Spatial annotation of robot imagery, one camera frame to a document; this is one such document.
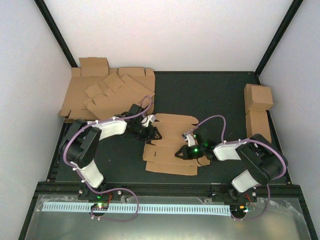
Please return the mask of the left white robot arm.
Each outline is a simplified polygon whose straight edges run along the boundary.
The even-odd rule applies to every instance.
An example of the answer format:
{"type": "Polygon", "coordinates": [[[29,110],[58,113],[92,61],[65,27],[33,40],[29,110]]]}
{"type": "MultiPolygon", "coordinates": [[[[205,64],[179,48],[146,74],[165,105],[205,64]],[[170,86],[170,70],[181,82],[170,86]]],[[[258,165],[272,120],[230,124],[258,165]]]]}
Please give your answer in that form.
{"type": "Polygon", "coordinates": [[[106,120],[76,119],[60,143],[59,152],[63,161],[78,172],[82,182],[90,186],[89,193],[101,200],[107,195],[108,188],[102,184],[104,177],[95,163],[100,141],[123,134],[144,142],[161,140],[159,130],[153,126],[156,120],[154,114],[147,115],[147,108],[136,104],[106,120]]]}

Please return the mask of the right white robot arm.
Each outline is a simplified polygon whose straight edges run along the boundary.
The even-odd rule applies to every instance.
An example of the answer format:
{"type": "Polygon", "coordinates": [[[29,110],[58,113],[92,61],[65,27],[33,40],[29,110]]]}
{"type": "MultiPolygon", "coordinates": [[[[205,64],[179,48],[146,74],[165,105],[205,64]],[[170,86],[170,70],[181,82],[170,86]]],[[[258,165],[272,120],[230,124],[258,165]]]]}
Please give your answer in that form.
{"type": "Polygon", "coordinates": [[[244,170],[214,193],[227,202],[240,202],[249,189],[267,185],[287,171],[286,157],[259,133],[250,138],[221,143],[210,138],[204,140],[199,133],[184,134],[183,137],[187,144],[174,154],[176,158],[186,161],[205,157],[211,162],[234,160],[242,163],[244,170]]]}

